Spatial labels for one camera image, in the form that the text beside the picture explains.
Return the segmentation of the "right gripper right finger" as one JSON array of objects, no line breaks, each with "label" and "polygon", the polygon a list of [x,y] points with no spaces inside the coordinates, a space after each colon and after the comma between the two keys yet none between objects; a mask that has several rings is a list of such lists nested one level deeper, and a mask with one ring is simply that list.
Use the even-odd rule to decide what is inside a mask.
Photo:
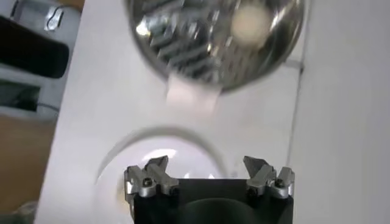
[{"label": "right gripper right finger", "polygon": [[290,167],[282,167],[277,175],[274,167],[264,159],[245,156],[243,163],[250,176],[246,181],[249,195],[260,197],[269,191],[277,199],[294,196],[295,173]]}]

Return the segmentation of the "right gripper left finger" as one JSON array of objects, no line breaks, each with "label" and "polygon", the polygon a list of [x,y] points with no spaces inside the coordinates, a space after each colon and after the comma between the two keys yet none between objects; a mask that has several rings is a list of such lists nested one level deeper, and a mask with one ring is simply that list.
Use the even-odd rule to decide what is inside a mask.
[{"label": "right gripper left finger", "polygon": [[170,177],[165,171],[168,156],[150,159],[143,169],[129,166],[124,171],[124,195],[128,203],[133,203],[137,195],[142,198],[154,197],[158,193],[174,196],[179,193],[179,180]]}]

